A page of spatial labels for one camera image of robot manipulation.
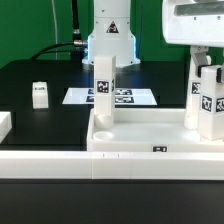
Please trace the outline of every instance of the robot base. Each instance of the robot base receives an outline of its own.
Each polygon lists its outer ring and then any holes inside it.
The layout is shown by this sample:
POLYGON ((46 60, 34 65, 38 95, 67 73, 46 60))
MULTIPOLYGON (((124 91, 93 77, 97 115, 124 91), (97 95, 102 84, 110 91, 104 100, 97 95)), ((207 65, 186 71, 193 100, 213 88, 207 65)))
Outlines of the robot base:
MULTIPOLYGON (((141 62, 136 59, 135 63, 125 67, 116 67, 116 73, 134 72, 140 71, 141 62)), ((87 71, 94 71, 94 65, 88 63, 88 59, 84 58, 82 60, 82 68, 87 71)))

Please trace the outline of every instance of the white robot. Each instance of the white robot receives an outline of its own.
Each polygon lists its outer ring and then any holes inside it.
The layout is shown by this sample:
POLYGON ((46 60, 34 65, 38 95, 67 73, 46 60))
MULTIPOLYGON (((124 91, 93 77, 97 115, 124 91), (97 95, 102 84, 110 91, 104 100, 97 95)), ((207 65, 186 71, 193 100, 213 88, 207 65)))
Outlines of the white robot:
POLYGON ((223 27, 224 1, 163 1, 166 42, 191 45, 185 127, 206 141, 224 139, 224 69, 206 56, 208 47, 224 47, 223 27))
POLYGON ((116 67, 130 69, 136 58, 136 38, 130 31, 130 0, 94 0, 94 30, 88 37, 84 68, 91 69, 97 55, 116 55, 116 67))

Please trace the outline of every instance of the white container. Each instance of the white container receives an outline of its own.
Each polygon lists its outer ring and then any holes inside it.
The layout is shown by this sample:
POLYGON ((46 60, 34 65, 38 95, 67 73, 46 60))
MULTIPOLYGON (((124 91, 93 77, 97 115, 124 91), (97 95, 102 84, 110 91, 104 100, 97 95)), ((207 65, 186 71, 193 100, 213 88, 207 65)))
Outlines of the white container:
POLYGON ((91 111, 87 150, 102 152, 224 152, 224 142, 200 141, 197 130, 184 127, 183 109, 116 108, 114 126, 94 126, 91 111))

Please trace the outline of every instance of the white box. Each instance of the white box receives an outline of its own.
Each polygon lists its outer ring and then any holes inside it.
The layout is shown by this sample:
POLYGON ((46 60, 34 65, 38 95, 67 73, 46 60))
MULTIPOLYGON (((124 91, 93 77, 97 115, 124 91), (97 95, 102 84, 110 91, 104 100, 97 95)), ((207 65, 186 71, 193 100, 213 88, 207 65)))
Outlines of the white box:
POLYGON ((33 108, 44 109, 48 108, 48 91, 46 82, 33 83, 33 108))

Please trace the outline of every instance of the black table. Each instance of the black table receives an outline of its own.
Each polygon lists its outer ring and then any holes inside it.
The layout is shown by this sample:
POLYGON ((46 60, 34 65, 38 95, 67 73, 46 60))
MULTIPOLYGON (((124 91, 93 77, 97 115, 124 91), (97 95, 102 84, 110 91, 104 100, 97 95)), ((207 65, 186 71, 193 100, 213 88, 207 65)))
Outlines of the black table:
MULTIPOLYGON (((116 86, 151 88, 158 107, 183 108, 187 66, 149 62, 116 86)), ((68 61, 15 61, 0 70, 0 111, 13 112, 1 150, 86 150, 88 105, 62 105, 93 74, 68 61), (47 81, 49 110, 32 109, 32 82, 47 81)), ((2 224, 222 224, 224 183, 160 180, 0 180, 2 224)))
MULTIPOLYGON (((151 88, 158 107, 184 107, 186 67, 145 62, 117 74, 117 88, 151 88)), ((13 130, 1 149, 86 150, 90 105, 62 105, 69 87, 93 87, 93 72, 71 61, 14 61, 0 70, 0 111, 11 111, 13 130), (33 110, 32 82, 46 81, 49 109, 33 110)))

